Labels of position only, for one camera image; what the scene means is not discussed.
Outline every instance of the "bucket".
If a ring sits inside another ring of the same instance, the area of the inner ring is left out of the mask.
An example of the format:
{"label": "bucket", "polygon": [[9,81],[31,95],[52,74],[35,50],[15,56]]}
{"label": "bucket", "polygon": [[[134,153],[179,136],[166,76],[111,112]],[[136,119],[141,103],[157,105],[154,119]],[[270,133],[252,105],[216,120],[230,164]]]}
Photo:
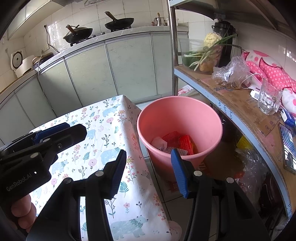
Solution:
{"label": "bucket", "polygon": [[188,134],[198,154],[181,158],[190,161],[195,168],[216,148],[222,137],[218,114],[207,104],[184,96],[161,98],[146,106],[138,117],[137,129],[156,172],[168,181],[176,180],[170,154],[150,144],[156,136],[163,137],[173,131]]}

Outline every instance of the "wall socket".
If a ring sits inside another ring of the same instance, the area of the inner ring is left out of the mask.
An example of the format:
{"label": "wall socket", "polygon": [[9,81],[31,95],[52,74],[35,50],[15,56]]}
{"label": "wall socket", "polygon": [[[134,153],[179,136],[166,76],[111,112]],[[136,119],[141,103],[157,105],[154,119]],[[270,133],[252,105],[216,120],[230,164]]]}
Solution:
{"label": "wall socket", "polygon": [[44,53],[45,51],[49,50],[49,46],[45,45],[42,49],[41,49],[41,53]]}

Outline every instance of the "floral tablecloth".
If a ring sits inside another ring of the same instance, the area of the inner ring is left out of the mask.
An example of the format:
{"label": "floral tablecloth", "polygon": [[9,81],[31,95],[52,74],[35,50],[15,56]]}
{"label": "floral tablecloth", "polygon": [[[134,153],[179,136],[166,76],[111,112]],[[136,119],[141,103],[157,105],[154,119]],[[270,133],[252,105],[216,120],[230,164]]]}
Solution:
{"label": "floral tablecloth", "polygon": [[[63,122],[70,126],[80,123],[87,129],[84,141],[58,154],[59,159],[50,168],[51,180],[31,193],[37,214],[63,179],[87,178],[115,160],[120,149],[124,149],[126,168],[118,194],[112,200],[105,200],[114,240],[178,240],[181,228],[167,221],[139,146],[137,118],[140,111],[121,95],[75,110],[34,129],[45,130]],[[82,240],[88,240],[85,209],[85,198],[81,197]]]}

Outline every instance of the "human hand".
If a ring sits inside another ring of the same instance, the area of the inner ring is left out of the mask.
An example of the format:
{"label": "human hand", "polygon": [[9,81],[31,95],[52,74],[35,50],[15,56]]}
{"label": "human hand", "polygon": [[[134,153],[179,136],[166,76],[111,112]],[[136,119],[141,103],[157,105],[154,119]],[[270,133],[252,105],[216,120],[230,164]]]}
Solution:
{"label": "human hand", "polygon": [[11,206],[11,212],[15,217],[19,218],[19,226],[29,232],[36,219],[36,207],[31,203],[31,196],[27,195],[16,201]]}

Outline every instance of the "frying pan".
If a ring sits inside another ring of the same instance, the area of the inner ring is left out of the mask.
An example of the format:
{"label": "frying pan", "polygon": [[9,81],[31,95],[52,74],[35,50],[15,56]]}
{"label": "frying pan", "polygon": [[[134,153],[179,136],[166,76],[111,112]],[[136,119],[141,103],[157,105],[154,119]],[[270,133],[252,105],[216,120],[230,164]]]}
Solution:
{"label": "frying pan", "polygon": [[110,29],[111,31],[113,30],[118,30],[118,29],[123,29],[126,28],[127,26],[130,26],[134,22],[134,18],[121,18],[121,19],[116,19],[110,12],[106,11],[105,14],[113,19],[112,22],[106,23],[105,27],[107,29]]}
{"label": "frying pan", "polygon": [[70,26],[69,24],[66,26],[67,29],[69,29],[69,32],[66,34],[65,37],[63,37],[64,40],[66,40],[70,44],[77,43],[81,40],[87,39],[91,33],[92,28],[86,28],[86,27],[78,27],[79,25]]}

